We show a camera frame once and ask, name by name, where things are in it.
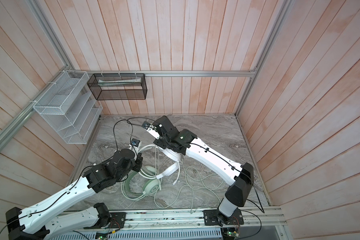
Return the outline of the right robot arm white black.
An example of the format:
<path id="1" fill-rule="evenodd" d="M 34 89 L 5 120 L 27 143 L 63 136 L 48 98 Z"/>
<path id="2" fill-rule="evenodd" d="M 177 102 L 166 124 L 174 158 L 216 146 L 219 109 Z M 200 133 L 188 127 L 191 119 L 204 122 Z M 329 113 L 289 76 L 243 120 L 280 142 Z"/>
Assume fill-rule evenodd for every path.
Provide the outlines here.
<path id="1" fill-rule="evenodd" d="M 154 144 L 173 161 L 188 156 L 219 175 L 228 185 L 225 196 L 218 207 L 218 215 L 229 218 L 239 207 L 243 207 L 254 185 L 254 167 L 232 161 L 205 144 L 201 138 L 187 129 L 179 131 L 162 116 L 143 128 L 154 138 Z"/>

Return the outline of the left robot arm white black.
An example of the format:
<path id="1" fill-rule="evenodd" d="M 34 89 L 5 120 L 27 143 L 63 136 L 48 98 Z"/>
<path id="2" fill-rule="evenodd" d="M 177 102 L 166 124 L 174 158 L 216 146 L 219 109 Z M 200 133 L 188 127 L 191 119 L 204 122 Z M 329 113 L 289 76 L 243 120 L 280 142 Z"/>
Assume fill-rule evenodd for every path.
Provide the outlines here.
<path id="1" fill-rule="evenodd" d="M 84 211 L 60 216 L 76 203 L 102 190 L 127 180 L 131 172 L 139 172 L 141 154 L 130 149 L 116 151 L 98 165 L 87 166 L 72 184 L 28 208 L 14 207 L 6 212 L 10 240 L 49 240 L 77 229 L 107 228 L 111 214 L 104 203 Z"/>

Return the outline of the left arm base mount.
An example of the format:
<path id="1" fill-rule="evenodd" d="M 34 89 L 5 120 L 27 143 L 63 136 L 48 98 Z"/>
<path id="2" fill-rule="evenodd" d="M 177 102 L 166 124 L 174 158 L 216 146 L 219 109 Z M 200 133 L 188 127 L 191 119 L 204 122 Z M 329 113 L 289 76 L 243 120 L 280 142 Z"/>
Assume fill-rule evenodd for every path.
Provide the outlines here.
<path id="1" fill-rule="evenodd" d="M 125 225 L 126 212 L 110 213 L 107 206 L 104 203 L 97 203 L 94 208 L 98 212 L 96 216 L 98 221 L 88 229 L 110 228 L 115 225 L 116 229 L 122 229 Z"/>

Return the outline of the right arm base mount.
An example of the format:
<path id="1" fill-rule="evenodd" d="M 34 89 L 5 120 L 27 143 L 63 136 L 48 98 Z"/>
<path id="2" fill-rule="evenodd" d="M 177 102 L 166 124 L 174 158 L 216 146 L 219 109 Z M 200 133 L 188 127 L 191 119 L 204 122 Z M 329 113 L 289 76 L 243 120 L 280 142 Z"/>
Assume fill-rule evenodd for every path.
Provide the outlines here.
<path id="1" fill-rule="evenodd" d="M 231 217 L 221 214 L 217 209 L 204 210 L 204 221 L 206 226 L 243 225 L 243 215 L 240 209 L 236 208 Z"/>

